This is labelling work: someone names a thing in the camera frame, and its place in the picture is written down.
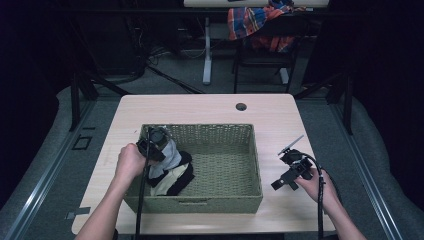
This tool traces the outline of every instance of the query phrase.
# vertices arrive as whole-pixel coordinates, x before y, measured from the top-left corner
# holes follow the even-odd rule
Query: white table
[[[245,111],[237,103],[247,105]],[[142,214],[142,234],[232,234],[317,231],[317,204],[299,188],[271,183],[288,170],[277,154],[302,134],[293,146],[313,155],[295,101],[288,94],[128,95],[122,98],[82,199],[90,214],[113,178],[120,149],[136,142],[142,124],[253,124],[263,200],[256,214]],[[77,215],[78,233],[89,214]],[[116,228],[134,234],[136,213],[122,202]],[[334,230],[324,216],[324,230]]]

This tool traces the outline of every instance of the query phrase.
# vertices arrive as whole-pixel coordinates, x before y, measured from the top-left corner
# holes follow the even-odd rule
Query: human hand
[[[115,177],[131,182],[143,172],[145,164],[146,158],[138,151],[137,146],[129,143],[121,149],[118,155]]]
[[[324,192],[323,192],[323,206],[324,208],[331,206],[334,202],[338,202],[336,188],[333,185],[333,182],[330,179],[328,173],[322,169],[322,175],[324,177]],[[308,195],[315,201],[318,201],[318,191],[319,191],[319,173],[316,168],[311,168],[310,173],[312,174],[311,180],[306,180],[301,177],[298,177],[294,181],[305,189]]]

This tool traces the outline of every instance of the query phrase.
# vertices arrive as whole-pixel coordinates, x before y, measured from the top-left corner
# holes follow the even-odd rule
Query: black wire
[[[177,80],[177,79],[175,79],[175,78],[173,78],[171,76],[166,75],[165,73],[159,71],[156,68],[153,68],[152,66],[147,66],[147,69],[149,69],[153,73],[155,73],[155,74],[157,74],[157,75],[159,75],[159,76],[161,76],[161,77],[163,77],[163,78],[165,78],[165,79],[167,79],[167,80],[169,80],[169,81],[177,84],[178,86],[180,86],[181,88],[183,88],[188,93],[194,93],[194,94],[203,94],[204,93],[203,91],[201,91],[201,90],[199,90],[199,89],[197,89],[195,87],[192,87],[192,86],[188,85],[187,83],[184,83],[184,82],[182,82],[180,80]]]
[[[140,223],[141,223],[141,212],[143,211],[143,201],[144,201],[144,189],[146,186],[146,177],[147,177],[147,166],[149,165],[149,154],[150,153],[150,132],[147,129],[147,153],[146,153],[146,162],[144,164],[143,174],[141,177],[140,183],[140,192],[138,197],[138,208],[137,208],[137,220],[135,225],[135,239],[140,239]]]
[[[323,226],[323,198],[324,198],[324,176],[322,175],[322,167],[318,163],[318,161],[313,158],[311,155],[306,153],[302,153],[307,158],[311,159],[315,166],[317,167],[319,174],[319,182],[318,182],[318,239],[322,239],[324,237],[324,226]]]

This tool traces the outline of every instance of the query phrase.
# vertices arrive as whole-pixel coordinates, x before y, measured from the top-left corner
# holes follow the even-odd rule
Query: desk leg
[[[211,84],[211,70],[212,70],[212,57],[211,57],[211,36],[210,36],[209,18],[205,20],[205,67],[203,69],[203,84]]]

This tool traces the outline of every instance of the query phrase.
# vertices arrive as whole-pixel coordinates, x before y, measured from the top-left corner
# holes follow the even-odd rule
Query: wicker basket
[[[150,196],[144,213],[256,213],[262,201],[255,136],[250,124],[167,125],[179,151],[193,157],[195,178],[178,196]],[[137,212],[140,178],[125,201]]]

